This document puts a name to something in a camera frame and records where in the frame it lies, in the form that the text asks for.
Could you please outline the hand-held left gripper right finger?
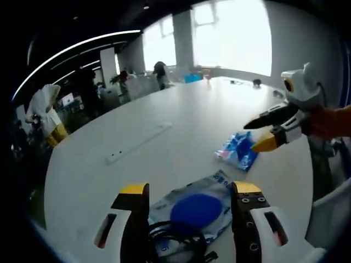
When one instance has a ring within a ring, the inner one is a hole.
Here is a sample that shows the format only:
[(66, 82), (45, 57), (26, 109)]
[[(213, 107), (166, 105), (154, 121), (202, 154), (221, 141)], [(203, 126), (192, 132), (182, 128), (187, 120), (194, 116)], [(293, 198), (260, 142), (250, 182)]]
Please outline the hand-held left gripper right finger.
[(236, 262), (320, 262), (326, 253), (309, 244), (252, 183), (231, 183), (231, 213)]

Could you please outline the person's right hand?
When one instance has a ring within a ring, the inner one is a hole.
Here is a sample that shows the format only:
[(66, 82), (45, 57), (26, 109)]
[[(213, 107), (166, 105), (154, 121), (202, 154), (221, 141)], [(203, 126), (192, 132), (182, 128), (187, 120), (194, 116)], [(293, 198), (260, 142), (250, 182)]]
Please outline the person's right hand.
[(309, 117), (301, 125), (304, 135), (332, 139), (337, 136), (337, 115), (335, 110), (317, 106), (309, 111)]

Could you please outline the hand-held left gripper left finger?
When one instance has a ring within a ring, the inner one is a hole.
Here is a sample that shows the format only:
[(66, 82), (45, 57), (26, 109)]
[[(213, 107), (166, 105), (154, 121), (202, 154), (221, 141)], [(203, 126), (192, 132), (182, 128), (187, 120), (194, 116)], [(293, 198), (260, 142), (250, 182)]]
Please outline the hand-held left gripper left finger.
[(90, 201), (82, 216), (87, 232), (79, 241), (79, 262), (147, 262), (149, 210), (147, 182)]

